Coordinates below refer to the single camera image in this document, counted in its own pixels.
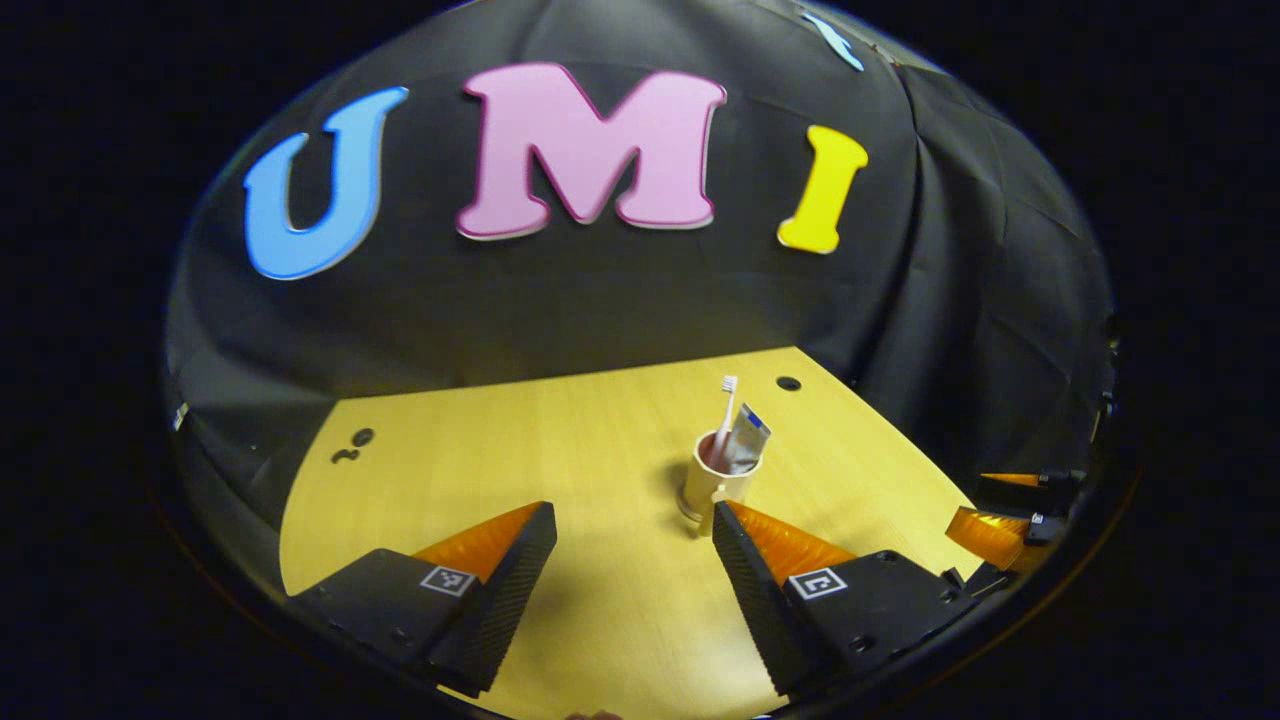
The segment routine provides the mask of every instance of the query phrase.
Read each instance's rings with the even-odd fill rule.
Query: white cup
[[[695,523],[703,523],[703,520],[712,512],[712,493],[716,492],[719,486],[724,486],[724,496],[735,502],[746,501],[746,489],[751,484],[751,477],[755,471],[760,469],[760,464],[764,461],[763,457],[755,461],[755,465],[737,475],[726,475],[724,473],[718,473],[707,466],[703,460],[704,454],[710,454],[710,446],[716,442],[716,430],[712,430],[703,437],[698,438],[694,443],[694,457],[689,464],[689,474],[685,475],[685,486],[680,489],[680,496],[676,498],[680,505],[680,511],[685,514],[686,518]]]

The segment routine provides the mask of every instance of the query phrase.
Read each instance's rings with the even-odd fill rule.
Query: black cloth
[[[279,528],[333,404],[797,345],[964,487],[977,471],[1080,466],[1110,386],[1105,263],[1036,147],[959,81],[846,37],[854,72],[786,1],[506,0],[428,22],[319,82],[230,161],[197,209],[172,291],[166,374],[228,486]],[[568,68],[602,114],[657,70],[723,85],[707,195],[714,222],[649,231],[612,209],[579,225],[544,173],[536,234],[475,242],[480,101],[471,76]],[[297,132],[289,200],[328,208],[335,110],[387,87],[381,202],[346,260],[294,282],[244,245],[246,172]],[[813,161],[805,132],[867,149],[827,256],[782,247]],[[613,201],[631,184],[628,169]]]

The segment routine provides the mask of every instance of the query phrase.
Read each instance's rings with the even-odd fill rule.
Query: light blue object
[[[392,87],[329,115],[324,124],[334,133],[329,210],[307,229],[289,220],[289,168],[307,133],[280,142],[253,164],[244,176],[244,243],[259,273],[296,281],[332,268],[360,246],[378,215],[383,122],[407,96],[407,88]]]
[[[854,58],[854,54],[850,53],[852,46],[849,45],[849,41],[845,40],[844,36],[836,32],[836,28],[827,24],[827,20],[810,14],[808,10],[800,17],[818,26],[818,32],[822,33],[822,38],[827,41],[827,45],[831,45],[831,49],[836,51],[836,55],[840,55],[840,58],[849,63],[849,65],[855,70],[863,72],[863,63],[858,58]]]

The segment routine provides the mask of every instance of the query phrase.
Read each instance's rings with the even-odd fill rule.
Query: black background
[[[1030,624],[901,715],[1258,716],[1276,685],[1261,648],[1267,551],[1236,532],[1274,527],[1263,491],[1280,448],[1265,343],[1268,6],[850,6],[991,99],[1056,164],[1111,259],[1139,369],[1121,382],[1146,477],[1110,542]],[[6,23],[10,337],[29,363],[12,370],[4,584],[26,602],[5,618],[0,716],[406,712],[238,614],[166,534],[143,480],[173,473],[152,350],[200,193],[285,101],[433,9],[42,4]]]

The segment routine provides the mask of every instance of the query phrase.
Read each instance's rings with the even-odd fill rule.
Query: table surface
[[[969,500],[852,391],[786,347],[340,401],[284,512],[285,589],[297,594],[370,550],[413,553],[545,500],[556,550],[492,691],[463,700],[521,720],[774,710],[786,698],[716,548],[676,503],[695,439],[723,418],[727,374],[773,430],[748,505],[858,555],[892,548],[933,573],[977,569],[943,534]],[[781,375],[803,387],[782,389]],[[360,457],[332,462],[362,428],[374,439]]]

